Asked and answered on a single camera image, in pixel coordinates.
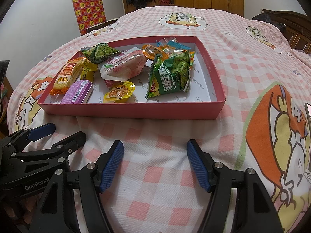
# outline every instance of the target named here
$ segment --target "pink and white gingham fabric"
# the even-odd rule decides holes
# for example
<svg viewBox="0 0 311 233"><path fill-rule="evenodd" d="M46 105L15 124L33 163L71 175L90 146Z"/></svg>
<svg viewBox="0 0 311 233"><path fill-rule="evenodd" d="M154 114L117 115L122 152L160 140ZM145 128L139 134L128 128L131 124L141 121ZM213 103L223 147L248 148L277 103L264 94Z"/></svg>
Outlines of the pink and white gingham fabric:
<svg viewBox="0 0 311 233"><path fill-rule="evenodd" d="M196 27L173 29L159 24L163 16L172 13L202 17L208 25L202 30ZM270 45L276 47L273 49L264 41L259 41L258 35L251 36L246 30L248 27L260 30ZM216 65L227 98L216 120L69 117L48 115L43 110L34 116L29 114L34 105L28 109L26 104L21 106L36 80L54 77L81 47L153 35L197 36L204 44ZM244 171L248 167L254 168L272 199L275 190L280 190L263 174L260 163L248 148L245 124L251 117L256 100L273 83L285 87L295 101L298 113L305 113L304 104L311 101L311 57L291 50L287 40L274 26L212 9L175 6L144 8L122 16L119 24L106 32L93 38L87 35L78 37L49 56L51 58L38 63L14 91L7 113L9 131L12 133L24 126L37 127L48 122L56 125L54 135L30 144L28 150L50 148L59 140L83 131L87 142L83 149L69 157L71 170L81 169L87 163L96 161L100 154L109 150L114 140L121 140L125 148L123 161L112 186L101 195L115 232L190 233L198 230L210 194L199 186L190 167L186 153L189 139L196 139L203 151L209 152L215 161L221 161L231 169ZM22 116L21 110L25 110L26 116ZM304 137L310 138L307 131ZM310 146L305 147L303 157L305 164L309 165ZM296 163L299 159L292 157L290 161ZM310 198L295 208L291 204L300 195L310 197L309 170L299 170L305 179L303 191L287 194L282 190L283 186L286 190L287 182L284 179L280 196L274 199L285 232L295 227L310 205ZM291 197L291 200L284 199L284 195ZM85 233L87 228L77 193L75 199L81 233ZM231 231L234 200L232 197L225 232Z"/></svg>

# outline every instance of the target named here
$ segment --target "brown bed frame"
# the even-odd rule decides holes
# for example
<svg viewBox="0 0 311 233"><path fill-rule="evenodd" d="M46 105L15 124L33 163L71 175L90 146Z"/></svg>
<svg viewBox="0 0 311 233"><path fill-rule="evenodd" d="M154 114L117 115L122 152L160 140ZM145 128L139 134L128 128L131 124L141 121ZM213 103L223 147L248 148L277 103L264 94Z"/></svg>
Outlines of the brown bed frame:
<svg viewBox="0 0 311 233"><path fill-rule="evenodd" d="M293 11L262 10L271 20L286 26L283 35L292 49L311 53L311 20L307 16Z"/></svg>

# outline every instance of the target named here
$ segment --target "cardboard tray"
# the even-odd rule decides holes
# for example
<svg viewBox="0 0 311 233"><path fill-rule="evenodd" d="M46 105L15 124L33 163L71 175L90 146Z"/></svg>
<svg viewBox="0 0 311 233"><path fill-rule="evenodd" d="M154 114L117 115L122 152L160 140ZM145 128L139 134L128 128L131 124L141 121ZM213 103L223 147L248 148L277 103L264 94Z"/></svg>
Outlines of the cardboard tray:
<svg viewBox="0 0 311 233"><path fill-rule="evenodd" d="M145 44L156 45L157 41L167 37L173 36L138 37L108 44L118 50L127 50L134 46L142 48ZM59 104L63 96L51 96L49 94L59 74L58 72L38 100L39 106L46 113L54 115L148 119L216 119L226 98L214 62L197 37L174 37L196 52L190 73L190 89L187 93L177 92L145 99L148 84L148 72L145 71L130 79L135 84L136 89L127 103L102 103L103 96L109 89L97 71L93 82L94 91L88 103ZM71 59L81 55L78 52Z"/></svg>

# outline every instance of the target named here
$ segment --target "red patterned board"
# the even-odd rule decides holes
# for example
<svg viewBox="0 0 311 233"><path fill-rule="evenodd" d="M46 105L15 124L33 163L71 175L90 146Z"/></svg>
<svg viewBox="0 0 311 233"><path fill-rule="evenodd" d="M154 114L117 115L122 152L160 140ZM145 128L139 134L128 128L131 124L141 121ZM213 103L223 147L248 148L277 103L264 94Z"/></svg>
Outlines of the red patterned board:
<svg viewBox="0 0 311 233"><path fill-rule="evenodd" d="M81 35L86 29L106 21L103 0L73 0Z"/></svg>

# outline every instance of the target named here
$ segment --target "purple tin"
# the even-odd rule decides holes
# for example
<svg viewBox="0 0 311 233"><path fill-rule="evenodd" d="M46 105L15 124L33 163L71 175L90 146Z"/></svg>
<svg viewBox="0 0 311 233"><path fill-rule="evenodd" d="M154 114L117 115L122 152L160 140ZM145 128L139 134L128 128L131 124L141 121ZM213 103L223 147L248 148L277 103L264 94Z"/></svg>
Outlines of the purple tin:
<svg viewBox="0 0 311 233"><path fill-rule="evenodd" d="M89 80L76 81L68 89L64 95L61 104L77 104L86 103L91 93L93 92L93 85Z"/></svg>

